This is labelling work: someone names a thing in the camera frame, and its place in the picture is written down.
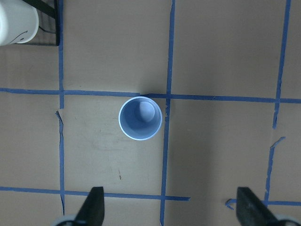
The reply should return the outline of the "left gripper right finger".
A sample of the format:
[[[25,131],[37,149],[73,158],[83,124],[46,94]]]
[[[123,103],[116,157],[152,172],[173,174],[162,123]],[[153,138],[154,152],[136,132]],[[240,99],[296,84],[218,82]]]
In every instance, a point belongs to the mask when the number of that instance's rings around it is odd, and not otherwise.
[[[241,226],[298,226],[291,218],[278,219],[249,187],[237,188],[236,217]]]

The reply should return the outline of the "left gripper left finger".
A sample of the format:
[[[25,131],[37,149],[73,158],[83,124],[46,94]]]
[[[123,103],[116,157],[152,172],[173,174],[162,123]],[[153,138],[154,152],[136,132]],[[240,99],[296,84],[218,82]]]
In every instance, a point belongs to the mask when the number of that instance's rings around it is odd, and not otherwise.
[[[104,190],[93,187],[76,215],[56,219],[53,226],[102,226],[104,221]]]

